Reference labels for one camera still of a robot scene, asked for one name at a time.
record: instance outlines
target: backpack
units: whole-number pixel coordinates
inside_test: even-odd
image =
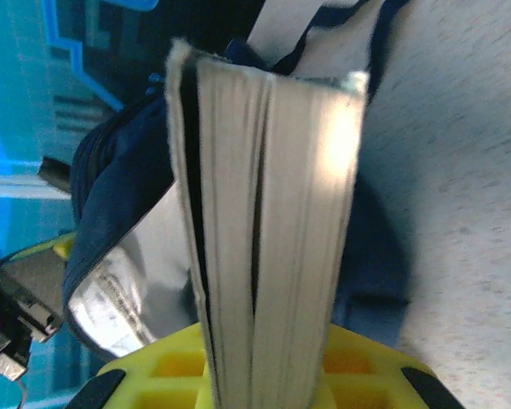
[[[369,0],[321,7],[294,50],[268,66],[245,41],[231,62],[290,75],[310,28],[339,26]],[[408,0],[386,0],[370,41],[369,102],[386,65],[393,20]],[[150,92],[83,139],[72,163],[77,237],[63,283],[65,321],[105,359],[122,356],[197,321],[187,238],[169,159],[167,107]],[[408,305],[405,254],[362,175],[354,188],[332,322],[394,346]]]

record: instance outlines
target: navy blue backpack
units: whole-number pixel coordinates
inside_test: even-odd
[[[368,0],[322,7],[295,49],[268,66],[243,40],[230,42],[231,62],[290,75],[311,27],[346,22]],[[392,23],[408,0],[386,0],[370,41],[369,102],[386,65]],[[63,285],[72,331],[105,358],[127,354],[197,320],[184,232],[178,216],[161,92],[142,97],[92,130],[72,164],[77,237]],[[408,305],[405,254],[362,175],[353,207],[332,321],[396,345]]]

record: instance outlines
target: book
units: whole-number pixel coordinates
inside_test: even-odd
[[[310,406],[366,83],[281,77],[175,42],[169,147],[216,408]]]

